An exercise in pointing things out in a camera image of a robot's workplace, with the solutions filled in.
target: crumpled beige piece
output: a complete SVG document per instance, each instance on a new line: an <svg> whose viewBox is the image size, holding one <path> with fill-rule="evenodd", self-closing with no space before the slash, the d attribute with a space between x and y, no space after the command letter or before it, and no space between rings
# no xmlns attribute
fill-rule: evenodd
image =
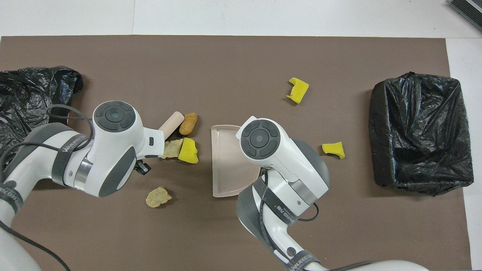
<svg viewBox="0 0 482 271"><path fill-rule="evenodd" d="M149 207L155 208L166 203L170 199L172 199L172 197L169 195L167 190L163 187L158 187L147 195L146 203L149 205Z"/></svg>
<svg viewBox="0 0 482 271"><path fill-rule="evenodd" d="M181 152L181 147L184 139L172 140L164 142L164 155L161 157L163 159L178 157Z"/></svg>

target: black plastic bag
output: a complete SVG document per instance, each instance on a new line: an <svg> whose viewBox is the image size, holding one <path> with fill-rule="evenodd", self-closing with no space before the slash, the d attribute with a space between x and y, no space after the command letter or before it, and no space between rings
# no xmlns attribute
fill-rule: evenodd
<svg viewBox="0 0 482 271"><path fill-rule="evenodd" d="M0 72L0 154L22 142L37 126L48 122L66 124L66 120L50 120L45 109L51 104L69 105L72 94L82 87L81 75L67 67ZM52 113L67 116L68 110L54 108ZM15 154L8 154L6 164Z"/></svg>
<svg viewBox="0 0 482 271"><path fill-rule="evenodd" d="M460 82L406 73L378 83L370 100L375 183L437 196L474 181Z"/></svg>

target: black trash bag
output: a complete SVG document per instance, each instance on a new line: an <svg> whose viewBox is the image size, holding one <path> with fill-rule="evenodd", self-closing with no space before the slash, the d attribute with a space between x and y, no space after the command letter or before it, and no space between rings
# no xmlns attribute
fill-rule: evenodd
<svg viewBox="0 0 482 271"><path fill-rule="evenodd" d="M474 181L460 82L406 73L378 83L370 100L375 183L432 196Z"/></svg>
<svg viewBox="0 0 482 271"><path fill-rule="evenodd" d="M0 154L22 142L33 128L49 122L45 109L52 104L69 105L72 94L83 87L80 73L67 67L23 68L0 72ZM67 116L68 110L53 108L52 113ZM7 165L16 151L8 154Z"/></svg>

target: round gray button pad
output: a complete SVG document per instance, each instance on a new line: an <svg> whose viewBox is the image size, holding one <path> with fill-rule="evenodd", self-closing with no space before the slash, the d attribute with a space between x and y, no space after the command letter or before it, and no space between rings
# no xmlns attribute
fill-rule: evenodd
<svg viewBox="0 0 482 271"><path fill-rule="evenodd" d="M105 102L95 110L94 121L102 130L122 132L134 124L134 108L121 101Z"/></svg>
<svg viewBox="0 0 482 271"><path fill-rule="evenodd" d="M280 140L280 132L274 123L255 120L242 131L241 149L250 158L266 159L278 149Z"/></svg>

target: gray velcro strap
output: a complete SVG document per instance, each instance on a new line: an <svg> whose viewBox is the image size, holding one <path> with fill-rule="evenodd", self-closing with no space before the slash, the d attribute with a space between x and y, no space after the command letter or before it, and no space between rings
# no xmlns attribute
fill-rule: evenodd
<svg viewBox="0 0 482 271"><path fill-rule="evenodd" d="M13 208L15 214L24 204L24 200L20 193L8 185L9 182L0 183L0 199L8 202Z"/></svg>
<svg viewBox="0 0 482 271"><path fill-rule="evenodd" d="M71 137L62 147L60 147L52 165L52 181L65 186L64 172L67 163L72 156L74 149L87 139L86 135L78 134Z"/></svg>
<svg viewBox="0 0 482 271"><path fill-rule="evenodd" d="M312 262L320 262L309 251L298 252L287 264L286 271L302 271L305 266Z"/></svg>
<svg viewBox="0 0 482 271"><path fill-rule="evenodd" d="M285 224L291 226L297 220L296 216L284 203L281 201L269 187L263 182L261 178L253 183L254 189L258 192L259 196L265 204L281 219Z"/></svg>

